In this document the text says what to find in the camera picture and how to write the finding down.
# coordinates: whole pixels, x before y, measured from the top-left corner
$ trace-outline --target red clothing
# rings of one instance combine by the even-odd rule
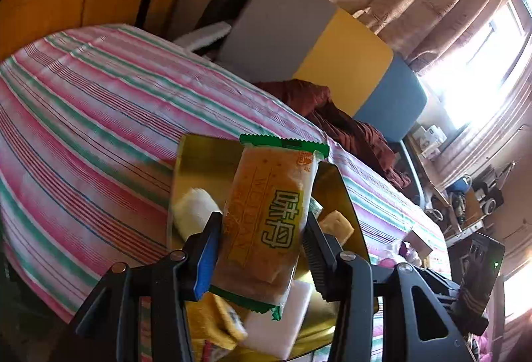
[[[410,184],[408,176],[394,170],[395,154],[382,134],[336,108],[328,87],[302,80],[259,82],[255,86],[315,124],[394,187],[403,189]]]

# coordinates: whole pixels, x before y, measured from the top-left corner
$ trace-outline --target bed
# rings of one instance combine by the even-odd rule
[[[450,276],[441,231],[417,206],[267,93],[127,25],[51,34],[0,65],[0,207],[6,256],[64,321],[116,261],[167,252],[167,207],[185,133],[327,142],[371,260],[414,224]],[[380,359],[382,315],[373,357]]]

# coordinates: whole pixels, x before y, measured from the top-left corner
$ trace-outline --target white sponge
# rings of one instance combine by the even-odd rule
[[[240,345],[251,350],[288,359],[309,306],[312,284],[292,281],[283,316],[280,321],[271,319],[271,312],[250,312],[244,321],[247,338]]]
[[[186,241],[192,234],[201,233],[212,212],[221,212],[204,189],[192,188],[172,205],[174,226]]]

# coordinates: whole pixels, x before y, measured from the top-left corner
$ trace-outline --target black device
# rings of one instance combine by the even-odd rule
[[[114,264],[68,325],[50,362],[137,362],[142,296],[152,298],[154,362],[192,362],[185,301],[198,301],[208,290],[221,222],[221,214],[214,212],[202,233],[155,264],[136,268]],[[384,299],[384,362],[473,361],[464,336],[482,334],[486,328],[480,305],[487,302],[488,287],[494,282],[494,272],[486,265],[499,257],[502,262],[500,244],[490,241],[472,247],[460,287],[408,263],[394,269],[370,265],[355,253],[342,251],[336,238],[323,234],[309,213],[303,246],[316,289],[325,300],[340,302],[329,361],[371,359],[376,296]],[[476,301],[473,309],[471,300]]]

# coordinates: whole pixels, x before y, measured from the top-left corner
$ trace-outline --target snack package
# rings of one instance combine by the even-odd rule
[[[267,135],[246,146],[223,213],[210,291],[279,320],[300,253],[312,184],[326,144]]]
[[[355,229],[340,212],[335,210],[319,222],[321,231],[336,237],[341,247],[349,240]]]

